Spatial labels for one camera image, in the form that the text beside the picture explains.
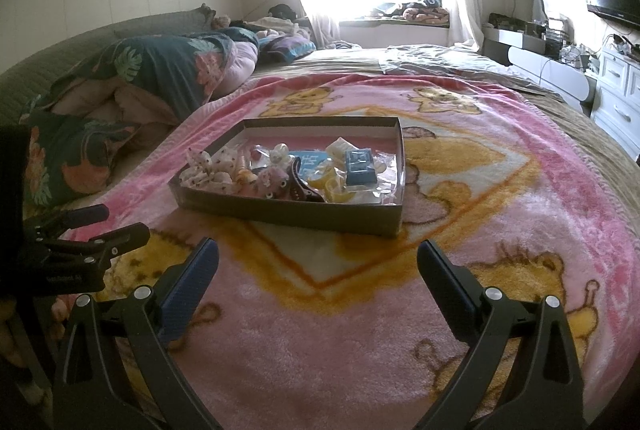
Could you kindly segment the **pink plush hair clip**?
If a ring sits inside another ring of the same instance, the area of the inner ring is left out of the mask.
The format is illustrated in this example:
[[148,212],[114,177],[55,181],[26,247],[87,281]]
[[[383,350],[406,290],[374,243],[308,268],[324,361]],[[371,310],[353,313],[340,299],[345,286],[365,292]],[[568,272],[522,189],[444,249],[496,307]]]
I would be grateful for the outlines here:
[[288,172],[278,166],[269,166],[257,173],[254,194],[258,198],[277,199],[288,190]]

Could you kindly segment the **brown hair claw clip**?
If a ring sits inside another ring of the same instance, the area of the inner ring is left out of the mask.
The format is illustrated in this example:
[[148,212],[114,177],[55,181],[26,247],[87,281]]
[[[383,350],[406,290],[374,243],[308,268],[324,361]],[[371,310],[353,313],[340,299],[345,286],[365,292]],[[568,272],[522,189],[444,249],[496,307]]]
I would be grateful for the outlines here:
[[296,202],[321,202],[323,204],[324,198],[300,177],[300,168],[302,168],[302,160],[295,156],[288,167],[291,199]]

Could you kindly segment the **clear plastic jewelry bag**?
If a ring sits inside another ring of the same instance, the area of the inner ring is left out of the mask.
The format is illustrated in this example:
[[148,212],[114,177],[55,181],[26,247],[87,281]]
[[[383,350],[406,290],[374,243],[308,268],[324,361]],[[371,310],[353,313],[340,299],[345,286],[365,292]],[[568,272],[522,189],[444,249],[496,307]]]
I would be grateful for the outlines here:
[[375,150],[372,153],[372,183],[347,183],[348,172],[343,161],[327,156],[312,169],[303,171],[304,181],[329,204],[389,206],[396,205],[398,191],[397,157]]

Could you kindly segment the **blue jewelry box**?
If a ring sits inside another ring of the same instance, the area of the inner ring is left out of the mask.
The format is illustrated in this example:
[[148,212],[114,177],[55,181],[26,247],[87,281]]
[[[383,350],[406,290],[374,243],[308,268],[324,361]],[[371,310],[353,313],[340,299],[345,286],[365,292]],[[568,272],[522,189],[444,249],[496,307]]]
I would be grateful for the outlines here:
[[378,182],[370,148],[356,148],[345,153],[347,186],[369,186]]

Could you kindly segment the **dark floral duvet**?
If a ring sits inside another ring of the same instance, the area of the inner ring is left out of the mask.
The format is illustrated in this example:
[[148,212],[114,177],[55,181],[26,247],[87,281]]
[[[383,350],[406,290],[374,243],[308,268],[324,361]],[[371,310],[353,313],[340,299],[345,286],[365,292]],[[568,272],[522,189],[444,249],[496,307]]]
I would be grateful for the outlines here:
[[21,116],[26,202],[53,208],[103,192],[122,158],[242,86],[258,54],[257,34],[228,27],[125,38],[85,58]]

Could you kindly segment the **pink shallow cardboard box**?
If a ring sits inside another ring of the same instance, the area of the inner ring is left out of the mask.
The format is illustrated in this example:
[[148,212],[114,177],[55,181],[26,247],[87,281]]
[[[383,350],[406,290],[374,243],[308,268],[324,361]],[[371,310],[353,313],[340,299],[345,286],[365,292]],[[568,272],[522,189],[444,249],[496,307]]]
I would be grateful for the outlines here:
[[405,151],[395,117],[245,119],[170,180],[177,204],[218,216],[394,237]]

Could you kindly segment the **purple blue pillow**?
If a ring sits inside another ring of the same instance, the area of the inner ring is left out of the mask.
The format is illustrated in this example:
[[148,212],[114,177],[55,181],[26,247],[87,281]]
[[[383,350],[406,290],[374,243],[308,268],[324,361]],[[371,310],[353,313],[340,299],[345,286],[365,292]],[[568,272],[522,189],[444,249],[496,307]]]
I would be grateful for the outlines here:
[[314,42],[302,34],[276,34],[259,40],[258,62],[291,64],[315,50]]

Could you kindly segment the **white drawer cabinet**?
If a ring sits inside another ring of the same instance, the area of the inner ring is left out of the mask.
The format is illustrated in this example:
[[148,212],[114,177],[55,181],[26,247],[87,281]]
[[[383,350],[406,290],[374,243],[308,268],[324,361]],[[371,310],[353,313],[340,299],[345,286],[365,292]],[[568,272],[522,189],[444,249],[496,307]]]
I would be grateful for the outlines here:
[[612,46],[599,56],[591,119],[636,163],[640,153],[639,63]]

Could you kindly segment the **white rounded bench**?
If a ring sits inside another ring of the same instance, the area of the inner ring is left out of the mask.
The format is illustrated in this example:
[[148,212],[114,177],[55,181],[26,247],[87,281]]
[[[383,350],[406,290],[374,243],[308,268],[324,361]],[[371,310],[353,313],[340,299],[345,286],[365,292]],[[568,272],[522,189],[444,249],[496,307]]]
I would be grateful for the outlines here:
[[571,108],[590,116],[596,80],[581,67],[561,62],[563,38],[555,36],[546,23],[490,13],[483,34],[482,53],[486,57],[559,94]]

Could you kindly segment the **white crumpled sheet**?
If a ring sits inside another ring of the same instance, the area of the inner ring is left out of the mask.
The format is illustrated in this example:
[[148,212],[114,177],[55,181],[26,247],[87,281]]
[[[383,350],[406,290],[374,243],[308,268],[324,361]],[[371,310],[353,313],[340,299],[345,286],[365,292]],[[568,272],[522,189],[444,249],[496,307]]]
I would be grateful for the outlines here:
[[562,96],[534,83],[511,67],[468,49],[447,48],[434,44],[389,46],[378,57],[384,74],[432,75],[476,82],[494,82],[525,95],[548,96],[564,103]]

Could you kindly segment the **plush toys on windowsill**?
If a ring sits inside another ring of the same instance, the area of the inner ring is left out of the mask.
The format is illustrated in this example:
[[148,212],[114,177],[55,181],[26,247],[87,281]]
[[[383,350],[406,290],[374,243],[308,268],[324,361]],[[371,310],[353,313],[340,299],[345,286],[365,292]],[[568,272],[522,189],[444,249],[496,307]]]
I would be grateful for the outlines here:
[[439,0],[384,3],[374,8],[369,16],[377,20],[400,20],[433,27],[449,26],[449,13],[440,6]]

